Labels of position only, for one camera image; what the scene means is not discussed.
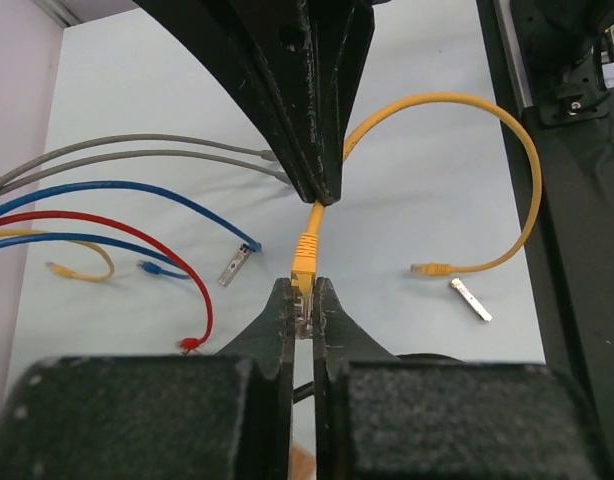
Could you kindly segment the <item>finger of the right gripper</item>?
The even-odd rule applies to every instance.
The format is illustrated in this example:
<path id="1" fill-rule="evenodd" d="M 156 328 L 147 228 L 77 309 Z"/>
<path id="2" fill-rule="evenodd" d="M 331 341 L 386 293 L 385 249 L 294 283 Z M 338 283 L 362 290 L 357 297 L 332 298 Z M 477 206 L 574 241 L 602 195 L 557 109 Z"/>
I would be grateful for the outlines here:
<path id="1" fill-rule="evenodd" d="M 261 1 L 139 1 L 137 5 L 163 26 L 228 93 L 264 137 L 298 196 L 306 203 L 316 193 L 300 171 L 298 143 L 281 108 L 277 80 L 260 43 L 248 29 L 253 17 L 245 7 Z"/>
<path id="2" fill-rule="evenodd" d="M 345 135 L 373 33 L 369 1 L 311 3 L 317 152 L 313 176 L 323 205 L 341 198 Z"/>

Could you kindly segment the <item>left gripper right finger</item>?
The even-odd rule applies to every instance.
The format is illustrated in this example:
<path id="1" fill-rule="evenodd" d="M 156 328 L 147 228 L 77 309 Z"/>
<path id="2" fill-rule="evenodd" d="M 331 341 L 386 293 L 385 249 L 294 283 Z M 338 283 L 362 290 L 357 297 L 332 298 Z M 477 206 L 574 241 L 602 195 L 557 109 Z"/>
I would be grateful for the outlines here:
<path id="1" fill-rule="evenodd" d="M 538 364 L 391 354 L 313 296 L 316 462 L 321 479 L 612 479 L 584 393 Z"/>

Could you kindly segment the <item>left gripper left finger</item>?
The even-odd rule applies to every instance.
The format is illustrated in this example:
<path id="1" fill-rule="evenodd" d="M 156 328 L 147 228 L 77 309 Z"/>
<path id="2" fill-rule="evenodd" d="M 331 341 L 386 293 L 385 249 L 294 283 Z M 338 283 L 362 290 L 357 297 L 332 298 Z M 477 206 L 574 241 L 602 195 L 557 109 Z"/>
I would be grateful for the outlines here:
<path id="1" fill-rule="evenodd" d="M 0 479 L 286 479 L 293 335 L 280 278 L 215 354 L 38 361 L 0 413 Z"/>

